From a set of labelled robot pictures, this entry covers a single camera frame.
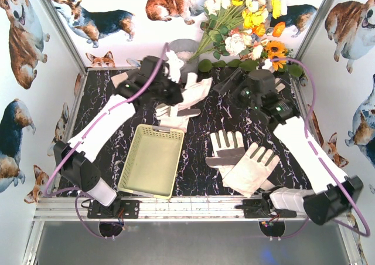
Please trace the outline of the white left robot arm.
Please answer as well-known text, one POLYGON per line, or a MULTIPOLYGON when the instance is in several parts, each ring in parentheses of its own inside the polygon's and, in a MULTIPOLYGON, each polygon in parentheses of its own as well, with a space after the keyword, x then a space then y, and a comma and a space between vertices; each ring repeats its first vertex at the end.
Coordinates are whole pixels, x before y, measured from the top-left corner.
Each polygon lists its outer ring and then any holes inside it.
POLYGON ((166 60, 147 56, 139 67, 113 76, 115 90, 104 108, 76 136, 54 146, 60 174, 103 206, 111 206, 117 197, 93 166, 105 143, 136 113, 138 106, 151 100, 169 106, 183 101, 179 80, 184 62, 172 50, 165 55, 166 60))

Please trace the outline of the white grey glove back right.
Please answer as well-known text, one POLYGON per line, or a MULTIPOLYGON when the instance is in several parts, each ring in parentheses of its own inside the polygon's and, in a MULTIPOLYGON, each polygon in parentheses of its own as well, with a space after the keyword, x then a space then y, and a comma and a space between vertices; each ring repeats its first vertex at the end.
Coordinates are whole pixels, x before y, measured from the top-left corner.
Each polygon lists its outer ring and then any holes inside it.
POLYGON ((275 89, 276 89, 276 91, 279 93, 279 92, 281 92, 284 88, 285 88, 285 84, 282 83, 281 79, 277 77, 277 78, 275 79, 275 89))

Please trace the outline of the artificial flower bouquet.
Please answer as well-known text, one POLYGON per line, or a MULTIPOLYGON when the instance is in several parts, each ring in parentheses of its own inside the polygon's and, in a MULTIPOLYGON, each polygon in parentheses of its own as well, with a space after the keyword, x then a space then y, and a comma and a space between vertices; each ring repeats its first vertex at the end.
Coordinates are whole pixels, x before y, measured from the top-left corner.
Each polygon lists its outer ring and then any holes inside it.
POLYGON ((206 0, 206 20, 192 60, 210 53, 214 62, 200 62, 201 71, 214 67, 300 70, 290 62, 291 50, 278 40, 290 12, 282 0, 206 0))

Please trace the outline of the white glove front centre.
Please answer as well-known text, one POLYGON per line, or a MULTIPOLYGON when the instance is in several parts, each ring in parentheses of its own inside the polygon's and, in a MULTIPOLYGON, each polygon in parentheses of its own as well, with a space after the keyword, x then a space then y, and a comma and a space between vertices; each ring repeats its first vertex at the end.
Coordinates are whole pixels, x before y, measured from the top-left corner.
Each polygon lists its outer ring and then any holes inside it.
POLYGON ((209 167, 226 167, 236 165, 245 154, 242 133, 239 131, 219 130, 210 134, 214 155, 206 157, 209 167))

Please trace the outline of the white glove front right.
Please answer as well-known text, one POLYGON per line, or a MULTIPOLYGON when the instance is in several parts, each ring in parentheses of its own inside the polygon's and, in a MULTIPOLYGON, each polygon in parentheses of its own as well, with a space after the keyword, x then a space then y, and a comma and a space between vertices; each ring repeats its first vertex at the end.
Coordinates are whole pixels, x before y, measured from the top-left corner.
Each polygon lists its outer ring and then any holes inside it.
POLYGON ((271 149, 252 143, 241 160, 222 176, 223 186, 250 198, 258 189, 275 187, 268 180, 279 163, 279 156, 271 149))

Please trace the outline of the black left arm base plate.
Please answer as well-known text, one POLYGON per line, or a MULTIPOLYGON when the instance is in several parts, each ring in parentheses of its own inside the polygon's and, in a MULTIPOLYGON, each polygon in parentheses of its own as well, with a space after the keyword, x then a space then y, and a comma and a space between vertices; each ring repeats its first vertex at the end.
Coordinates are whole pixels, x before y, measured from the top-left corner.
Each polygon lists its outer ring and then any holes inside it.
POLYGON ((139 215, 138 200, 117 200, 110 206, 103 206, 98 201, 89 204, 87 217, 89 219, 137 219, 139 215))

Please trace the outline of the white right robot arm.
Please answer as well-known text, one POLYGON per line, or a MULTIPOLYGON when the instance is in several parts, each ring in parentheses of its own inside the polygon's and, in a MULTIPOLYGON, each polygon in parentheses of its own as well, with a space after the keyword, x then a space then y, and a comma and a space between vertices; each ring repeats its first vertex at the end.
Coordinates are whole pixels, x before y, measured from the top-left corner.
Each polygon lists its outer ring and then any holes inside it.
POLYGON ((357 208, 363 182, 358 176, 349 177, 328 157, 305 128, 305 120, 293 102, 278 94, 278 86, 269 70, 246 73, 238 68, 214 90, 229 97, 237 107, 253 110, 288 148, 311 183, 310 190, 277 187, 269 191, 270 206, 304 213, 323 225, 357 208))

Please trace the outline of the pale green storage basket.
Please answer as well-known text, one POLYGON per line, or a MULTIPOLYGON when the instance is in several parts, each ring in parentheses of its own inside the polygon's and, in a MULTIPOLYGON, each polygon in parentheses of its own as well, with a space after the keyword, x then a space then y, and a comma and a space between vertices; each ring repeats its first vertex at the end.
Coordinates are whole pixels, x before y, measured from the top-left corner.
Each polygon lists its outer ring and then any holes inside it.
POLYGON ((149 198, 170 199, 185 133, 140 124, 135 130, 118 190, 149 198))

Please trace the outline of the white grey work glove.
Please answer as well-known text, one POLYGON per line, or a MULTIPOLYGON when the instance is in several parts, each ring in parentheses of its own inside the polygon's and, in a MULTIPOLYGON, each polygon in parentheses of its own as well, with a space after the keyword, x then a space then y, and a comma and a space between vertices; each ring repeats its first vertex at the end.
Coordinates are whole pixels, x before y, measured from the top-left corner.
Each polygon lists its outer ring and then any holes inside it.
POLYGON ((182 92, 183 101, 175 106, 160 104, 155 109, 155 117, 160 127, 173 128, 187 132, 189 119, 201 113, 200 109, 192 109, 204 100, 212 86, 213 78, 202 79, 197 82, 196 73, 188 73, 187 81, 182 92))

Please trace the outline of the white grey glove back left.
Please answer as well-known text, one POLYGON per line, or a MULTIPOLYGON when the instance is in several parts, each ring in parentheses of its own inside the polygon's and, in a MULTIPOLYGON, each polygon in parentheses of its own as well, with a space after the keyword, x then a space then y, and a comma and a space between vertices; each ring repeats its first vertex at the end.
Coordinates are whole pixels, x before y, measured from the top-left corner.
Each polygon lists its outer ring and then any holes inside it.
POLYGON ((113 76, 113 77, 111 78, 111 81, 112 81, 112 83, 113 83, 113 85, 114 85, 114 88, 117 89, 118 86, 119 86, 122 82, 126 81, 127 79, 128 79, 128 74, 127 74, 127 72, 123 72, 123 73, 121 73, 121 74, 117 74, 117 75, 113 76))

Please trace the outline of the grey metal bucket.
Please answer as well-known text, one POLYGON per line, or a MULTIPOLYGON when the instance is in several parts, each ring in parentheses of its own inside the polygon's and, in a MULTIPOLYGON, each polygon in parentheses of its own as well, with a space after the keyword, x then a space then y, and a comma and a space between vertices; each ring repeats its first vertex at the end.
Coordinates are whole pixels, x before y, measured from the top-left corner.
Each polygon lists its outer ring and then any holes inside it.
POLYGON ((170 50, 174 51, 184 66, 180 69, 181 78, 189 72, 198 72, 199 56, 192 59, 199 47, 199 42, 193 39, 176 39, 169 44, 170 50))

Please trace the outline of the aluminium front frame rail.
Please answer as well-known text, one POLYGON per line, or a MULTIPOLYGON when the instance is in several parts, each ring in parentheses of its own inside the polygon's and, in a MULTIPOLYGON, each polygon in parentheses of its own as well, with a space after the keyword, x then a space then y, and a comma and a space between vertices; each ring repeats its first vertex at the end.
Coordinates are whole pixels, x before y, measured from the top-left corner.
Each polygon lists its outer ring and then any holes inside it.
MULTIPOLYGON (((241 196, 176 196, 169 200, 139 196, 123 200, 139 201, 140 222, 216 222, 245 221, 244 211, 235 206, 242 204, 241 196)), ((78 222, 75 208, 88 221, 87 209, 81 207, 84 198, 42 198, 36 205, 33 221, 78 222)))

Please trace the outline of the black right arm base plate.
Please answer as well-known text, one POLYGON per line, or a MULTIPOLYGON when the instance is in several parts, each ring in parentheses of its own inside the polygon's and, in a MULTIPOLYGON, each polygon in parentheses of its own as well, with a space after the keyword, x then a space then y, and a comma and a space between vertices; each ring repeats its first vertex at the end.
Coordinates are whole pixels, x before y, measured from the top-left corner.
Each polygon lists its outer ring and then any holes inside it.
POLYGON ((264 199, 244 199, 235 209, 241 209, 245 218, 295 218, 295 211, 275 209, 264 199))

